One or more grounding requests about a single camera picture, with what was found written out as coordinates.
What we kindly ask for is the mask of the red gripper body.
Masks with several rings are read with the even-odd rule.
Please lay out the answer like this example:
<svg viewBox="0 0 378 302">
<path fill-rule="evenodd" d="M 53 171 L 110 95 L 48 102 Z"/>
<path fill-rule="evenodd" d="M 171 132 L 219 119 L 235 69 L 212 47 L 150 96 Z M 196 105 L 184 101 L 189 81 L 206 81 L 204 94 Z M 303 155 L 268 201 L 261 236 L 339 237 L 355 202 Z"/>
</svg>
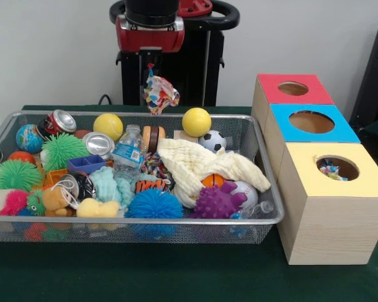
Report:
<svg viewBox="0 0 378 302">
<path fill-rule="evenodd" d="M 141 50 L 175 53 L 180 50 L 185 37 L 183 18 L 179 16 L 171 26 L 146 28 L 130 23 L 126 15 L 118 15 L 115 27 L 118 47 L 125 53 L 136 53 Z"/>
</svg>

